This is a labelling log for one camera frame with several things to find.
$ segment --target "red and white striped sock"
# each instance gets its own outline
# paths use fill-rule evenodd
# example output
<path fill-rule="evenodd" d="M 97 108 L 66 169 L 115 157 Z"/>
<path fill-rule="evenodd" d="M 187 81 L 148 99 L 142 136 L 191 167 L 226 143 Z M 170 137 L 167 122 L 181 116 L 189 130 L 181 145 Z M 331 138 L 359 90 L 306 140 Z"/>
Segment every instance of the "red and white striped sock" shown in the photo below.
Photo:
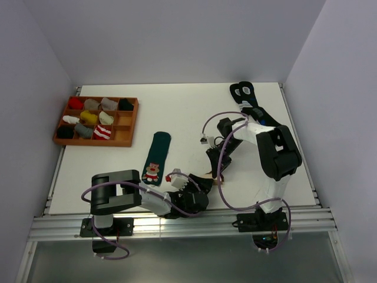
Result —
<path fill-rule="evenodd" d="M 93 136 L 96 140 L 109 140 L 111 136 L 111 131 L 97 125 L 94 128 Z"/>

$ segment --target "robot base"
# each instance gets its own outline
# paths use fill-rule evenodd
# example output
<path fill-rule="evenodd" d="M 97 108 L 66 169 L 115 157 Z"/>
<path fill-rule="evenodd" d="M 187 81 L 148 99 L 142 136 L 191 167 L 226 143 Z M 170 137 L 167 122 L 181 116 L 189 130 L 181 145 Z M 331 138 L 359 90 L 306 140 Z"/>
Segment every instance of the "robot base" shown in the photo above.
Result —
<path fill-rule="evenodd" d="M 282 208 L 273 213 L 264 213 L 261 208 L 255 213 L 237 214 L 237 221 L 232 223 L 239 232 L 266 232 L 272 231 L 276 226 L 278 231 L 288 230 L 288 220 Z"/>
<path fill-rule="evenodd" d="M 98 229 L 103 236 L 132 236 L 134 229 L 133 218 L 114 218 L 112 227 Z M 84 218 L 81 223 L 80 237 L 93 238 L 97 237 L 92 228 L 92 219 Z"/>

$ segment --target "white sock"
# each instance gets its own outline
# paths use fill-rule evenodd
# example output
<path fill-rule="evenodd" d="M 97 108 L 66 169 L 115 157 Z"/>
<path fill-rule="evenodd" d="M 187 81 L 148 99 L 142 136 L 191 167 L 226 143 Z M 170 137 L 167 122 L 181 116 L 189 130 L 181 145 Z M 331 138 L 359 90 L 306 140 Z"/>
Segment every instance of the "white sock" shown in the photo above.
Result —
<path fill-rule="evenodd" d="M 80 122 L 80 119 L 77 117 L 65 115 L 63 116 L 63 121 L 65 121 L 68 124 L 77 124 L 78 122 Z"/>

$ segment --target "metal bracket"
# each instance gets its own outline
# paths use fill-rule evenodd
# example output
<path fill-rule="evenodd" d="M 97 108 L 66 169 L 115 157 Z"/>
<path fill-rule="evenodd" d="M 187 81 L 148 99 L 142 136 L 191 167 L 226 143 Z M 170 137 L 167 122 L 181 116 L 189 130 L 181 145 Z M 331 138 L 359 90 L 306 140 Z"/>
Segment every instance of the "metal bracket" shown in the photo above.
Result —
<path fill-rule="evenodd" d="M 278 231 L 288 230 L 288 221 L 285 213 L 280 213 L 278 218 L 270 224 L 258 225 L 257 224 L 257 215 L 255 213 L 242 213 L 237 214 L 237 224 L 238 232 L 262 232 L 262 231 L 271 231 L 273 226 L 276 225 Z"/>
<path fill-rule="evenodd" d="M 97 237 L 92 228 L 91 218 L 85 218 L 81 222 L 80 237 Z M 102 236 L 132 236 L 134 230 L 133 218 L 114 218 L 111 229 L 99 229 Z"/>

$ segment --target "dark green sock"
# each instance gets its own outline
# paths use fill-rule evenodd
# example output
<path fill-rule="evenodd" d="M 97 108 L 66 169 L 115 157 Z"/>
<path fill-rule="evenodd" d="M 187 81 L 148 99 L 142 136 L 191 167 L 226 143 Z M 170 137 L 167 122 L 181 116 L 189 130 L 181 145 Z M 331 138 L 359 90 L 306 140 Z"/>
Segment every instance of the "dark green sock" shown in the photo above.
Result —
<path fill-rule="evenodd" d="M 164 131 L 154 133 L 141 180 L 145 184 L 159 186 L 163 180 L 164 167 L 171 137 Z"/>

